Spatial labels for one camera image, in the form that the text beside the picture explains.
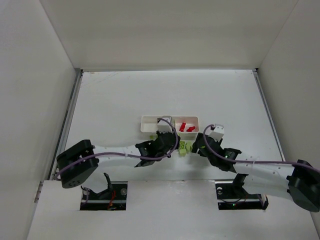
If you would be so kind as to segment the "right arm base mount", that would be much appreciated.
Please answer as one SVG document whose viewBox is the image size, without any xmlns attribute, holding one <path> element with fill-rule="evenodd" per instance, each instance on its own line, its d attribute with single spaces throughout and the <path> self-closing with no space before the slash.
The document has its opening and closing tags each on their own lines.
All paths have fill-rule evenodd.
<svg viewBox="0 0 320 240">
<path fill-rule="evenodd" d="M 244 189 L 246 174 L 237 174 L 231 180 L 215 181 L 219 210 L 266 210 L 269 200 L 263 194 L 250 194 Z"/>
</svg>

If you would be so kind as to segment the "large green lego block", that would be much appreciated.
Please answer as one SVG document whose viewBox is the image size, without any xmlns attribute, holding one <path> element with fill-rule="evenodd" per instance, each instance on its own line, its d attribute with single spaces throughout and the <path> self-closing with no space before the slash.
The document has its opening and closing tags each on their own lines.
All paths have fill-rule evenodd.
<svg viewBox="0 0 320 240">
<path fill-rule="evenodd" d="M 185 157 L 192 151 L 193 143 L 191 141 L 180 141 L 178 148 L 178 155 Z"/>
</svg>

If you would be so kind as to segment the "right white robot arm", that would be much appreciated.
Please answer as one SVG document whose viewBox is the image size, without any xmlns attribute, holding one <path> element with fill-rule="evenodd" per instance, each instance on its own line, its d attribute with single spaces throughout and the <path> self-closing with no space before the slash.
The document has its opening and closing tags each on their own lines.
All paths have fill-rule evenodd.
<svg viewBox="0 0 320 240">
<path fill-rule="evenodd" d="M 309 212 L 320 211 L 320 171 L 307 161 L 238 160 L 240 150 L 222 148 L 219 141 L 203 133 L 197 135 L 192 152 L 221 171 L 234 173 L 232 186 L 239 195 L 271 195 Z"/>
</svg>

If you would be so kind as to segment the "red lego piece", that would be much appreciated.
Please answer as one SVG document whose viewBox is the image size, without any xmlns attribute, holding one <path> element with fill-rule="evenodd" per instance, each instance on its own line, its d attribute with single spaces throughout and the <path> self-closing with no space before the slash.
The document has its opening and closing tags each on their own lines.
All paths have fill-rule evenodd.
<svg viewBox="0 0 320 240">
<path fill-rule="evenodd" d="M 191 126 L 191 127 L 189 127 L 186 131 L 187 131 L 187 132 L 192 132 L 192 131 L 195 130 L 195 129 L 196 129 L 195 126 Z"/>
<path fill-rule="evenodd" d="M 185 128 L 186 128 L 186 123 L 183 122 L 183 123 L 181 124 L 180 128 L 179 128 L 179 131 L 180 131 L 180 132 L 184 132 L 184 131 L 185 131 Z"/>
</svg>

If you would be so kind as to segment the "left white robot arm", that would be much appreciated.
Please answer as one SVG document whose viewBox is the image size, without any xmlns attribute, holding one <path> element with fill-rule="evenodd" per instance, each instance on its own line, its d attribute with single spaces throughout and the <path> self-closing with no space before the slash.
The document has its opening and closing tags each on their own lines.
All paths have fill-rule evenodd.
<svg viewBox="0 0 320 240">
<path fill-rule="evenodd" d="M 81 140 L 58 155 L 55 178 L 64 189 L 83 186 L 93 190 L 98 185 L 89 183 L 88 179 L 107 167 L 148 167 L 170 158 L 180 146 L 180 136 L 170 132 L 156 134 L 155 140 L 127 147 L 106 148 L 94 146 L 89 139 Z"/>
</svg>

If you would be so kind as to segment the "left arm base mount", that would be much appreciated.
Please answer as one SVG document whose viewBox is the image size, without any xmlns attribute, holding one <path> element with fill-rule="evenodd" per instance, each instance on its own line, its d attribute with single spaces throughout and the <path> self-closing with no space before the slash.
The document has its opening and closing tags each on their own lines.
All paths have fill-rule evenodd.
<svg viewBox="0 0 320 240">
<path fill-rule="evenodd" d="M 111 181 L 104 173 L 107 188 L 95 193 L 89 188 L 82 187 L 80 202 L 81 211 L 125 211 L 127 208 L 127 181 Z"/>
</svg>

